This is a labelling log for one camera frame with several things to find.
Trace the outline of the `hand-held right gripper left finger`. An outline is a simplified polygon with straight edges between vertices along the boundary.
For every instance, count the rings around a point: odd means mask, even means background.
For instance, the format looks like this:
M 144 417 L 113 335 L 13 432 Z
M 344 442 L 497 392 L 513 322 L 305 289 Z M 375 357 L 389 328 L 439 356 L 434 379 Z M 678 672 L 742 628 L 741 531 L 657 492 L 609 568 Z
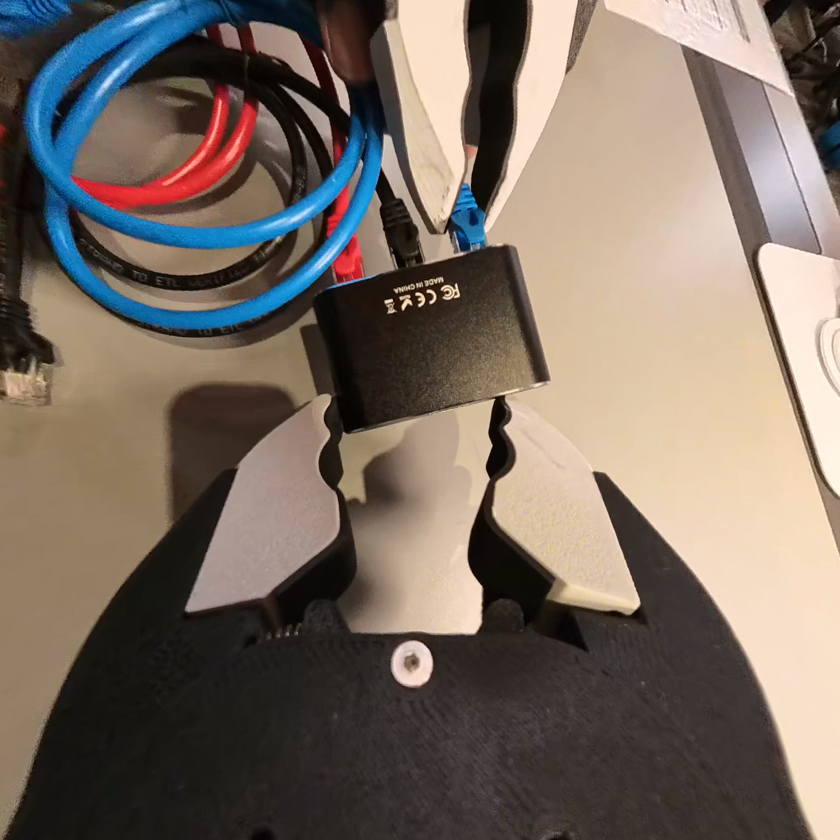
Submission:
M 340 490 L 342 434 L 333 397 L 319 395 L 243 457 L 186 614 L 270 603 L 285 627 L 347 591 L 356 548 Z

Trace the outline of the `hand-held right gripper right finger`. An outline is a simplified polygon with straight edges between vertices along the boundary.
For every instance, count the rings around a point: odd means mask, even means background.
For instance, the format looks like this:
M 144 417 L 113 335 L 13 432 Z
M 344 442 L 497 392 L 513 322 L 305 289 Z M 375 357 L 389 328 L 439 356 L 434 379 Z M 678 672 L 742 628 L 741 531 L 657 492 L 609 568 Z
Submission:
M 526 618 L 545 603 L 633 615 L 631 571 L 595 474 L 581 452 L 525 402 L 490 414 L 488 481 L 469 535 L 469 567 L 486 604 Z

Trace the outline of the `person's left hand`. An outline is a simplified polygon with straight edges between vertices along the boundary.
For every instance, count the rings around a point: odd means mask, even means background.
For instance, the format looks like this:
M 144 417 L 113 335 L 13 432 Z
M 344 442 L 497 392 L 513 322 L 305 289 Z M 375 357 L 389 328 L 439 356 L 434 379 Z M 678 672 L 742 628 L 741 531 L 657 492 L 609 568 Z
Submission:
M 323 49 L 337 76 L 347 85 L 374 78 L 371 38 L 382 21 L 382 4 L 371 1 L 316 1 Z

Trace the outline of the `black network switch box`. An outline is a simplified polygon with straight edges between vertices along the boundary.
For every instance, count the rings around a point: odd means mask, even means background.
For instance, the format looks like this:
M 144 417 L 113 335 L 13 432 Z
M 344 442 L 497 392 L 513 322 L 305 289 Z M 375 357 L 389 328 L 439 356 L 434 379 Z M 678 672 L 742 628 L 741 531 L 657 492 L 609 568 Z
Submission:
M 512 245 L 342 283 L 313 309 L 346 434 L 550 383 Z

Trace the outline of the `printed paper sheet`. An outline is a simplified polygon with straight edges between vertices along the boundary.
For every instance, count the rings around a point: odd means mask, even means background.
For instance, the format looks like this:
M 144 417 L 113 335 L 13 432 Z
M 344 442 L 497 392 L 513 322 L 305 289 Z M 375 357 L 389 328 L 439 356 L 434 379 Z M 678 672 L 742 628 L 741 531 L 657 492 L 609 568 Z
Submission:
M 604 1 L 612 14 L 794 96 L 757 1 Z

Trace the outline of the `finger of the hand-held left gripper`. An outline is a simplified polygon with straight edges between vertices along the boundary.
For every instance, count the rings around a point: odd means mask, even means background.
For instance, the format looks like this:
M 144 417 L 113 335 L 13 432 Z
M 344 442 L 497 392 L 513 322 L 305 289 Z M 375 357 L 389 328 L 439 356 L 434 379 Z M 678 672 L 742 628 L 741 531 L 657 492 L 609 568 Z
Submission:
M 467 170 L 467 1 L 385 3 L 371 38 L 386 127 L 403 180 L 431 234 L 442 234 Z
M 578 3 L 469 2 L 471 89 L 465 140 L 476 147 L 469 178 L 486 228 L 526 167 L 566 76 Z

